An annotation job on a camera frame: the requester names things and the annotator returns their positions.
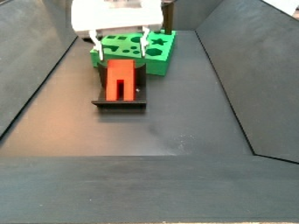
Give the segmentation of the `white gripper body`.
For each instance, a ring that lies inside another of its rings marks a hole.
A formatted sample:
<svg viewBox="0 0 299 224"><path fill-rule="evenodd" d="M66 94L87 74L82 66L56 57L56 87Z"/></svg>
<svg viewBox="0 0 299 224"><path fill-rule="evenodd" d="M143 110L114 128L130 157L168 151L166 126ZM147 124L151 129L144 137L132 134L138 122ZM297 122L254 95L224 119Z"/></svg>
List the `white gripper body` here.
<svg viewBox="0 0 299 224"><path fill-rule="evenodd" d="M164 15L162 0L72 0L71 25L80 38L99 35L159 31Z"/></svg>

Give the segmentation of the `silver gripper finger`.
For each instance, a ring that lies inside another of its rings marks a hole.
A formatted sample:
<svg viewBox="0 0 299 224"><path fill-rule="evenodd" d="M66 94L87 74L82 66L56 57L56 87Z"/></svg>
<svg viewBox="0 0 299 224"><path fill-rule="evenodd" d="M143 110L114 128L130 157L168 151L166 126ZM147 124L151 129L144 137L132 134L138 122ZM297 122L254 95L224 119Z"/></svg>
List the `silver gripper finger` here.
<svg viewBox="0 0 299 224"><path fill-rule="evenodd" d="M151 31L150 27L148 26L143 26L143 36L140 38L142 57L146 56L146 48L148 46L147 37L148 37L150 31Z"/></svg>
<svg viewBox="0 0 299 224"><path fill-rule="evenodd" d="M102 45L102 41L98 39L98 31L90 30L88 35L95 44L94 48L98 50L99 60L103 61L103 59L104 59L103 45Z"/></svg>

